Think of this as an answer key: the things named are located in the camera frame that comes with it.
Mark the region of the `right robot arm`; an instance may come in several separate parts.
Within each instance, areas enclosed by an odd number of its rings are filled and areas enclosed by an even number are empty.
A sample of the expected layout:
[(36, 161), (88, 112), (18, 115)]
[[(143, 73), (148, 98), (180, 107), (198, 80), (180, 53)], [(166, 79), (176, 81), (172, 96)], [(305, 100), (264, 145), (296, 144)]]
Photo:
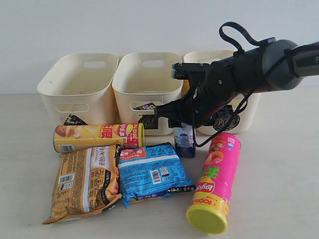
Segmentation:
[(278, 40), (212, 63), (176, 63), (172, 78), (188, 80), (181, 98), (155, 108), (169, 123), (195, 128), (207, 125), (236, 96), (294, 89), (307, 76), (319, 74), (319, 44), (297, 46)]

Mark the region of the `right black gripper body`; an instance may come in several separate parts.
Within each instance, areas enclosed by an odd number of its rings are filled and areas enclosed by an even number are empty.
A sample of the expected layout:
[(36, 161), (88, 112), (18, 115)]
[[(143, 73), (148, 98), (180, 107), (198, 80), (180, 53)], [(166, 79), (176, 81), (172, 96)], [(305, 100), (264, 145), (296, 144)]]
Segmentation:
[(203, 80), (188, 80), (190, 89), (181, 99), (183, 118), (190, 117), (196, 124), (206, 124), (238, 94), (236, 64), (236, 58), (213, 61)]

